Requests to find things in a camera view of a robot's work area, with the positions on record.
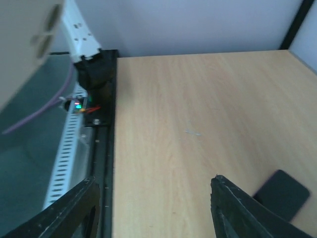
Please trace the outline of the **purple phone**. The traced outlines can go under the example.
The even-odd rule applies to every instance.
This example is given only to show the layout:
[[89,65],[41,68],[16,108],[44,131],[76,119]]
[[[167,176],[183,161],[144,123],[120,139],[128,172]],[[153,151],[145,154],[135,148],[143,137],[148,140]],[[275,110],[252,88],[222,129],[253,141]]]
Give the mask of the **purple phone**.
[[290,222],[310,197],[310,191],[283,170],[272,176],[253,195],[266,209]]

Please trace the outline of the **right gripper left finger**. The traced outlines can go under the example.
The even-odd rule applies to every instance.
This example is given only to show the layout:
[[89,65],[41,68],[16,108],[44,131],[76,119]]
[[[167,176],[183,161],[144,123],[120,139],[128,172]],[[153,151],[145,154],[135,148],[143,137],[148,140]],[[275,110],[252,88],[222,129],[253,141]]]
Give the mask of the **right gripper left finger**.
[[100,188],[94,177],[83,179],[41,213],[4,238],[71,238],[78,227],[95,238],[100,219]]

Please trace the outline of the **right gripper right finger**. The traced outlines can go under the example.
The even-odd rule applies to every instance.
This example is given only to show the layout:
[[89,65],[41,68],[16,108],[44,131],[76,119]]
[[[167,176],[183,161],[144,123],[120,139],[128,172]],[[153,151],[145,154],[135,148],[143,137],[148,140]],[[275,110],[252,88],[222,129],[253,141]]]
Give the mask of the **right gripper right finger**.
[[217,238],[311,237],[222,175],[211,179],[211,214]]

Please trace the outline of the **beige cased phone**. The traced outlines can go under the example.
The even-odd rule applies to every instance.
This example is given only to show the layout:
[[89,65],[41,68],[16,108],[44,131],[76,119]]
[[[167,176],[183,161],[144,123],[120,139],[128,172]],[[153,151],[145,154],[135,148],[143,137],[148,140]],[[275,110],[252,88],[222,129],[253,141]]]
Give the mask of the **beige cased phone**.
[[45,62],[63,0],[0,2],[0,107],[3,109]]

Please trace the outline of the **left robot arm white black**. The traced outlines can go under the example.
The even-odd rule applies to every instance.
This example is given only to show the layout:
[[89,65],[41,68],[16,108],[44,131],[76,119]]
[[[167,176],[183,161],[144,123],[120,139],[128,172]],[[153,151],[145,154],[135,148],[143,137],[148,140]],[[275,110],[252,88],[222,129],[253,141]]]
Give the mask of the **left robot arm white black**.
[[94,103],[109,100],[116,77],[117,50],[103,50],[76,1],[66,0],[61,29],[78,72],[78,83]]

